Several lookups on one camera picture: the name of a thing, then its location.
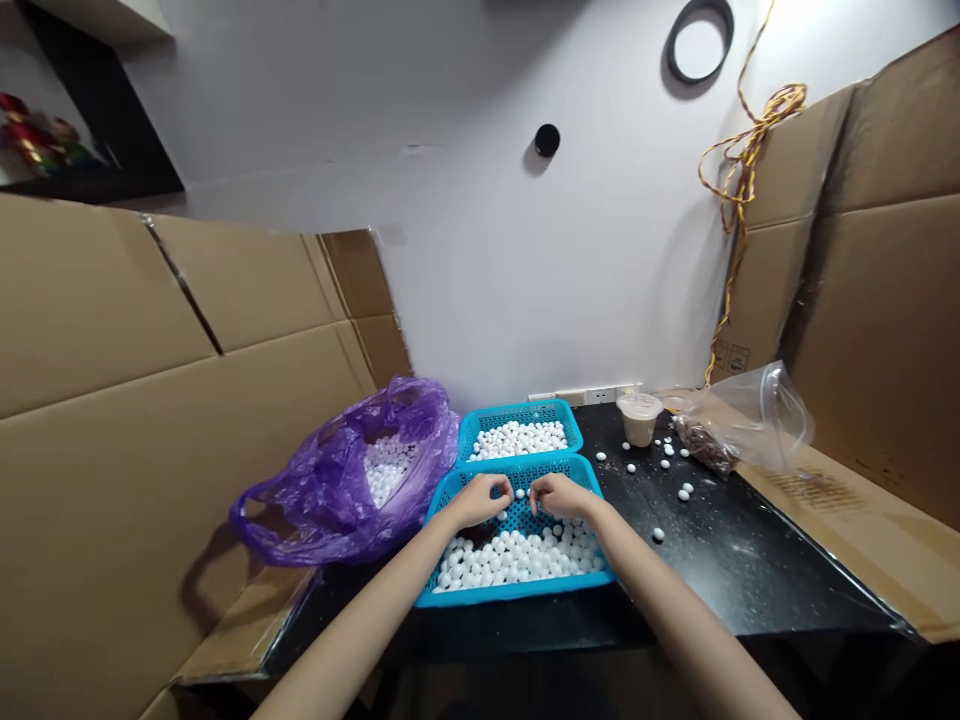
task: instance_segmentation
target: black shelf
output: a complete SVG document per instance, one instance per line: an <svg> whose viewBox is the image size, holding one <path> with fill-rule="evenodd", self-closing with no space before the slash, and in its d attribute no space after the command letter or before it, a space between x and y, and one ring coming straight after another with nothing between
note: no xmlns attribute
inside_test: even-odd
<svg viewBox="0 0 960 720"><path fill-rule="evenodd" d="M66 170L0 186L0 192L93 205L182 192L183 183L113 48L27 0L15 1L98 150L119 167Z"/></svg>
<svg viewBox="0 0 960 720"><path fill-rule="evenodd" d="M142 187L136 179L106 166L82 171L67 170L54 177L2 185L0 192L91 205L143 197Z"/></svg>

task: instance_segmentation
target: black table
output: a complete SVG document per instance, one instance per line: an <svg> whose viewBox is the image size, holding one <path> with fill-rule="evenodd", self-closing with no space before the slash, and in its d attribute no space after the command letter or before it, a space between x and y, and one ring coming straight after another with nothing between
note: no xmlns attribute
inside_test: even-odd
<svg viewBox="0 0 960 720"><path fill-rule="evenodd" d="M675 454L664 470L661 447L623 450L623 426L613 404L574 410L604 497L735 635L785 638L827 632L863 638L852 648L857 668L864 654L882 656L918 639L913 628L861 586L837 561L773 508L739 475L717 479L699 462ZM657 423L657 438L679 439ZM598 462L598 451L607 454ZM636 465L635 474L626 471ZM677 497L684 482L689 502ZM662 544L651 533L666 533ZM337 613L389 561L333 566L317 579L291 614L263 669L278 677L296 661ZM384 653L381 665L470 662L526 653L622 650L656 638L618 584L574 593L457 608L415 608ZM841 677L841 686L849 679Z"/></svg>

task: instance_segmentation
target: blue plastic basket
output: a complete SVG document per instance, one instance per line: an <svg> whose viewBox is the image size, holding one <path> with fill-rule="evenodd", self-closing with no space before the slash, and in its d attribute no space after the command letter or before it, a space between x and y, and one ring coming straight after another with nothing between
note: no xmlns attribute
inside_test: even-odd
<svg viewBox="0 0 960 720"><path fill-rule="evenodd" d="M427 512L429 521L440 510L445 508L460 489L473 479L477 473L502 473L510 478L514 491L522 488L524 492L530 490L530 485L539 477L551 472L563 473L571 480L583 487L592 490L600 497L600 486L597 477L593 474L590 463L581 455L569 452L537 453L513 458L498 458L495 460L481 460L468 463L466 466L456 467L447 473L437 485L433 502ZM523 500L514 500L507 510L507 519L499 522L490 521L491 527L496 527L496 534L506 530L519 530L525 535L534 535L543 532L543 528L556 524L556 519L540 513L533 517L530 512L530 503ZM549 580L535 580L510 585L496 585L491 587L471 588L455 592L435 593L437 578L440 576L440 565L434 568L430 581L417 599L417 607L453 607L456 605L475 605L482 602L497 600L513 600L519 597L532 595L548 595L552 593L571 592L582 588L597 587L614 582L616 575L609 567L602 572L586 575L572 575L570 577L550 578Z"/></svg>
<svg viewBox="0 0 960 720"><path fill-rule="evenodd" d="M468 413L460 423L460 457L457 465L470 462L473 454L473 444L477 441L477 434L481 430L492 430L504 423L516 420L521 425L535 422L554 422L559 420L563 424L563 432L567 436L567 448L551 450L545 453L536 453L540 457L550 457L558 453L575 453L583 447L583 435L573 418L573 408L566 400L538 400L532 403L517 403L516 405L499 405Z"/></svg>

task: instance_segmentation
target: forearm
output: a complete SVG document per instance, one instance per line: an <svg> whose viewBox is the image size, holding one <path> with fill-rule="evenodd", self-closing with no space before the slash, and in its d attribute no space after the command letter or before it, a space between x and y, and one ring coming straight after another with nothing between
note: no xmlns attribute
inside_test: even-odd
<svg viewBox="0 0 960 720"><path fill-rule="evenodd" d="M435 515L314 641L255 720L343 717L457 530L445 513Z"/></svg>
<svg viewBox="0 0 960 720"><path fill-rule="evenodd" d="M600 500L587 521L705 713L717 720L799 717L713 611L613 507Z"/></svg>

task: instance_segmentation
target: electrical outlet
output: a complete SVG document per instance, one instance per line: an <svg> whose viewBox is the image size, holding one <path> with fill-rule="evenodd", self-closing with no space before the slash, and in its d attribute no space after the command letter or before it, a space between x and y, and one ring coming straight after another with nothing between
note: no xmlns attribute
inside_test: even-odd
<svg viewBox="0 0 960 720"><path fill-rule="evenodd" d="M617 397L616 388L597 388L587 390L587 405L599 405L604 402L613 402Z"/></svg>

